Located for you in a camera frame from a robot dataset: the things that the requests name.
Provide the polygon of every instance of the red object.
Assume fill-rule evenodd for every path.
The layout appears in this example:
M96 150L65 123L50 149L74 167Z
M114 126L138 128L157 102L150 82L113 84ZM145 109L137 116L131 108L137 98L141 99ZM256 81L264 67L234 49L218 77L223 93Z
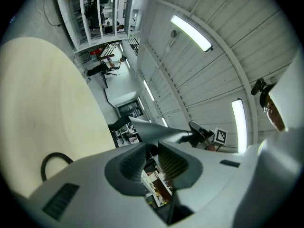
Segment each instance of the red object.
M103 50L102 49L96 49L96 50L94 50L94 51L91 51L90 52L90 55L96 55L96 54L98 54L98 53L101 53Z

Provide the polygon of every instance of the desk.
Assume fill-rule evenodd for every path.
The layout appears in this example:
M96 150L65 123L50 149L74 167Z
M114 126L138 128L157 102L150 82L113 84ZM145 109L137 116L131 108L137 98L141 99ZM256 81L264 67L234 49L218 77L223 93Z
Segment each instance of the desk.
M41 183L42 160L62 152L76 161L115 148L85 80L57 47L18 38L0 48L0 168L28 197ZM51 159L50 176L66 167Z

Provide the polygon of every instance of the lamp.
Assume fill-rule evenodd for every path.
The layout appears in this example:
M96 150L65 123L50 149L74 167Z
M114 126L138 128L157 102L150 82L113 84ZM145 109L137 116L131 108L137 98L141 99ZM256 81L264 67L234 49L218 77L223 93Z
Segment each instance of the lamp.
M147 88L147 90L148 90L148 93L149 93L149 95L150 95L152 101L154 101L154 97L153 97L153 95L152 95L152 93L151 93L151 91L150 91L150 89L149 89L149 87L148 87L148 85L147 85L147 83L146 83L145 80L143 81L143 84L144 84L144 86L146 86L146 88Z
M128 62L128 59L125 60L126 64L128 65L128 67L130 67L130 64Z
M210 48L212 48L212 44L186 21L174 15L171 18L171 22L181 28L188 36L190 36L203 51L208 51Z
M144 110L144 107L143 107L143 104L142 104L141 99L140 99L140 98L138 98L138 100L139 100L139 103L140 103L140 104L141 104L141 106L142 106L142 109Z
M231 102L237 124L238 153L244 154L247 150L247 127L245 111L241 99Z
M161 119L162 119L163 123L165 124L165 126L168 127L166 120L163 117Z

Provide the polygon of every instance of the floor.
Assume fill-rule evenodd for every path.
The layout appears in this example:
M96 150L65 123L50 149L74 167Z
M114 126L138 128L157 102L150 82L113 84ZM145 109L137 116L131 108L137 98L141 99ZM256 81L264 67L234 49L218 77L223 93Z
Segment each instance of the floor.
M79 55L75 55L70 43L70 38L66 35L64 26L51 26L43 12L44 0L27 0L24 6L13 18L6 34L2 38L1 45L14 38L20 37L36 37L46 40L60 50L62 50L71 61L75 64L81 74L84 68L91 69L94 67L92 61L82 65L83 59ZM45 13L47 18L53 25L61 23L59 20L60 11L57 7L57 0L45 0ZM92 78L88 83L99 107L108 124L112 124L118 120L114 107L112 107L105 97L105 85L100 78Z

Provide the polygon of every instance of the ceiling beam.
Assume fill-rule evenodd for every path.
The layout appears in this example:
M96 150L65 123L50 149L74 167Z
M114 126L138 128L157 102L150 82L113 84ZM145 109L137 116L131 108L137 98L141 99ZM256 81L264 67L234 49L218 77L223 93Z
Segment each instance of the ceiling beam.
M245 94L246 94L246 98L249 102L249 110L250 110L250 114L251 114L251 122L252 122L252 130L253 130L252 144L256 144L257 140L258 140L257 107L256 107L255 99L254 99L253 95L251 94L251 87L250 87L248 77L247 77L243 67L241 66L238 58L234 54L234 52L231 50L231 48L228 46L228 44L223 40L223 38L213 28L211 28L208 24L206 24L200 18L193 15L191 12L189 12L175 4L164 1L164 0L157 0L157 1L163 5L166 5L170 8L177 10L178 12L184 14L185 16L187 16L188 18L192 19L194 22L199 24L218 43L218 45L225 52L226 56L229 58L233 67L235 68L242 85L244 86Z
M178 106L180 112L182 113L182 115L184 116L185 124L187 126L189 126L189 122L191 121L190 116L188 114L188 111L187 111L187 109L186 109L186 107L185 107L182 99L181 99L180 94L178 93L178 91L177 91L174 83L172 82L171 78L169 77L169 74L167 73L167 71L165 70L165 68L162 65L161 61L156 56L156 54L153 52L153 50L149 46L149 44L147 42L144 42L143 45L146 48L146 50L149 52L149 54L152 56L153 61L154 61L155 65L156 65L156 68L159 69L160 73L163 75L164 79L168 83L170 92L174 96L174 98L176 99L177 106Z

